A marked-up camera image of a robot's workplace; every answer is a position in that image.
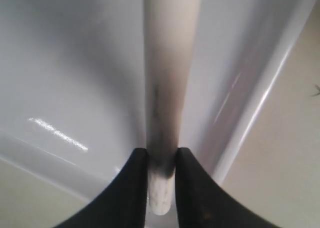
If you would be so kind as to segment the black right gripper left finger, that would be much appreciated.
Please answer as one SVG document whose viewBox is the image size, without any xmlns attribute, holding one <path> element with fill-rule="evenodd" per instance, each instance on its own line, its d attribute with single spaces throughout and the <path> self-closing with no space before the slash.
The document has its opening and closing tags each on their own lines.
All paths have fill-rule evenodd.
<svg viewBox="0 0 320 228">
<path fill-rule="evenodd" d="M 148 193 L 148 154 L 136 148 L 115 179 L 60 228 L 143 228 Z"/>
</svg>

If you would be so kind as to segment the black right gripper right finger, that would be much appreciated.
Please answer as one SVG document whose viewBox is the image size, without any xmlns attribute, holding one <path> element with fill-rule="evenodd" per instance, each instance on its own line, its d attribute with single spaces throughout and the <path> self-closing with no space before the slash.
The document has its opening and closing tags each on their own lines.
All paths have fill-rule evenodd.
<svg viewBox="0 0 320 228">
<path fill-rule="evenodd" d="M 175 198 L 180 228 L 264 228 L 265 221 L 227 194 L 188 148 L 176 153 Z"/>
</svg>

